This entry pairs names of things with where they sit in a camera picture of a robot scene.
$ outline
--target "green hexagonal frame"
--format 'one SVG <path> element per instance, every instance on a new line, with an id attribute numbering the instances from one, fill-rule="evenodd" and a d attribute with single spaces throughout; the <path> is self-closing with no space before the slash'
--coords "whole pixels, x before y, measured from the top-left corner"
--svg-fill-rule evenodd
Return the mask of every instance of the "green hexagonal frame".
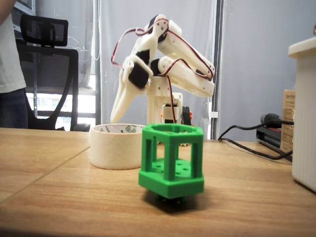
<path id="1" fill-rule="evenodd" d="M 142 167 L 139 185 L 167 199 L 204 191 L 202 173 L 203 131 L 182 124 L 150 124 L 142 134 Z M 165 145 L 157 159 L 157 143 Z M 191 143 L 191 162 L 179 159 L 179 144 Z"/>

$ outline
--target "cardboard box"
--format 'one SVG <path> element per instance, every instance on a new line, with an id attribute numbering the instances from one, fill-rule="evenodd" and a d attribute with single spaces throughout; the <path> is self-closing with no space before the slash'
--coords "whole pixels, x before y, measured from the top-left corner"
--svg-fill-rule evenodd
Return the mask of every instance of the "cardboard box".
<path id="1" fill-rule="evenodd" d="M 284 91 L 284 101 L 283 101 L 283 120 L 294 121 L 295 114 L 295 90 L 285 90 Z M 281 132 L 281 151 L 284 153 L 293 150 L 293 132 L 294 126 L 292 125 L 282 125 Z"/>

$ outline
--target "roll of masking tape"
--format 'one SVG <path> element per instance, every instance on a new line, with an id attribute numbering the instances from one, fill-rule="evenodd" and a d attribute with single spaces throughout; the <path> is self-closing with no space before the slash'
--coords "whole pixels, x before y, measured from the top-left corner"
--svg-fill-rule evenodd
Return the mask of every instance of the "roll of masking tape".
<path id="1" fill-rule="evenodd" d="M 91 163 L 103 169 L 139 168 L 143 128 L 133 124 L 95 126 L 90 139 Z"/>

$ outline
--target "office chair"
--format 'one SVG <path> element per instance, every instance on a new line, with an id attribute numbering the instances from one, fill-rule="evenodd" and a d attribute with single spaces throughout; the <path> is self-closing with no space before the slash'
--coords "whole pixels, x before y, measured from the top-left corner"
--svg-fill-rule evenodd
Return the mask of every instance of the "office chair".
<path id="1" fill-rule="evenodd" d="M 22 15 L 21 33 L 27 43 L 40 46 L 17 44 L 22 72 L 26 82 L 25 99 L 29 129 L 56 129 L 58 117 L 71 117 L 70 131 L 89 131 L 89 124 L 78 124 L 78 52 L 75 49 L 55 48 L 67 46 L 68 21 Z M 34 94 L 33 109 L 26 93 Z M 61 94 L 54 111 L 38 111 L 37 95 Z M 67 95 L 72 95 L 71 112 L 62 112 Z M 48 118 L 37 118 L 38 115 Z"/>

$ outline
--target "desk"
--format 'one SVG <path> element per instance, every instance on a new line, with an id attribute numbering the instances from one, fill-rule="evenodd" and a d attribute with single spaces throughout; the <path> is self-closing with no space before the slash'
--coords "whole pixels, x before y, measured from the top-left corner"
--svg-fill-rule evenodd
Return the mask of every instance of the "desk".
<path id="1" fill-rule="evenodd" d="M 274 152 L 255 143 L 252 149 Z M 158 156 L 163 155 L 158 147 Z M 189 158 L 191 147 L 179 157 Z M 89 149 L 0 205 L 0 230 L 48 236 L 316 236 L 316 196 L 273 162 L 205 142 L 205 192 L 168 205 L 138 185 L 138 171 L 102 170 Z"/>
<path id="2" fill-rule="evenodd" d="M 0 128 L 0 203 L 89 147 L 89 133 Z"/>

